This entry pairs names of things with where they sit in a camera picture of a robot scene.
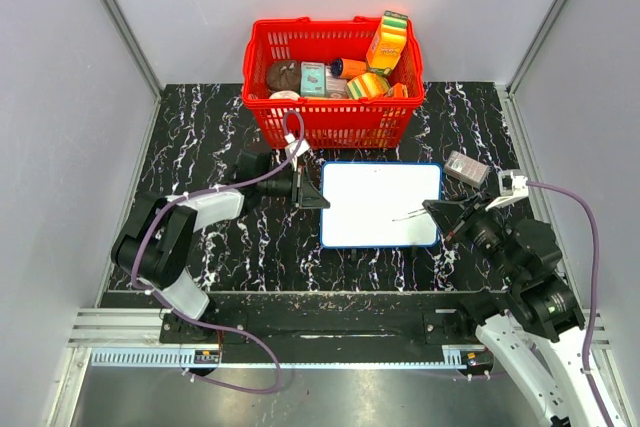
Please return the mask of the black whiteboard marker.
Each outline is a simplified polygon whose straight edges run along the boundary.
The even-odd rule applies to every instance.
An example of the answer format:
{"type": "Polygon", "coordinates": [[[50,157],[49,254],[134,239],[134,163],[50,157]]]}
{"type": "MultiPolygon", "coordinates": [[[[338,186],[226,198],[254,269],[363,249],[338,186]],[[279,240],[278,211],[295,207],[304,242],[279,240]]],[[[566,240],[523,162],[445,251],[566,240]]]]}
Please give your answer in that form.
{"type": "Polygon", "coordinates": [[[410,220],[418,217],[424,217],[424,216],[427,216],[430,218],[431,214],[424,209],[420,209],[420,210],[410,212],[403,217],[395,218],[392,220],[392,222],[402,222],[402,221],[406,221],[406,220],[410,220]]]}

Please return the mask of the blue framed whiteboard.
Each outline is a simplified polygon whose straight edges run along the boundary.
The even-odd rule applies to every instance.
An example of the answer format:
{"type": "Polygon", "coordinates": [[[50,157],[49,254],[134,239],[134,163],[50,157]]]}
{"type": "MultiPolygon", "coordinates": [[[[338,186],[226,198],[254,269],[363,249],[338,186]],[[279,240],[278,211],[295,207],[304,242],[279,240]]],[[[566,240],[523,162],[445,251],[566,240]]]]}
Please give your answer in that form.
{"type": "Polygon", "coordinates": [[[331,207],[320,215],[324,248],[431,247],[439,234],[431,217],[393,219],[441,197],[436,163],[330,161],[321,171],[321,193],[331,207]]]}

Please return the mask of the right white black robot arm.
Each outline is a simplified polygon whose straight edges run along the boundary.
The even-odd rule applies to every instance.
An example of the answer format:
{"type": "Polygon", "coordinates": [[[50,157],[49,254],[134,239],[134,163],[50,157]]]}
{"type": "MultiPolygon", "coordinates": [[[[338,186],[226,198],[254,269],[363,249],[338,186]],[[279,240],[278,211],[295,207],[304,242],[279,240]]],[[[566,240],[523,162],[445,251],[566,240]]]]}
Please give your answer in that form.
{"type": "Polygon", "coordinates": [[[514,381],[542,426],[621,426],[623,417],[591,364],[594,317],[557,272],[562,252],[550,224],[500,219],[499,208],[525,193],[494,199],[426,200],[445,243],[471,244],[503,278],[501,294],[459,304],[456,334],[480,342],[514,381]]]}

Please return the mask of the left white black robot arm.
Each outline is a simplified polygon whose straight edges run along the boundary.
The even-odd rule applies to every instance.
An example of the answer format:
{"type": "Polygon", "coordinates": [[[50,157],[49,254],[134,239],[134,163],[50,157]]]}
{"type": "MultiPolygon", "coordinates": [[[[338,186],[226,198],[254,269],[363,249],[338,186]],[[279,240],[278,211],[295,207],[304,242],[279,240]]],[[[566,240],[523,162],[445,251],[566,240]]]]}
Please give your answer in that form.
{"type": "Polygon", "coordinates": [[[160,293],[185,314],[182,331],[195,342],[211,339],[217,328],[216,304],[187,270],[193,236],[213,224],[240,218],[264,197],[283,198],[302,209],[328,209],[330,202],[312,183],[299,160],[274,175],[269,151],[243,150],[220,187],[202,196],[163,196],[143,192],[120,230],[111,261],[142,286],[160,293]]]}

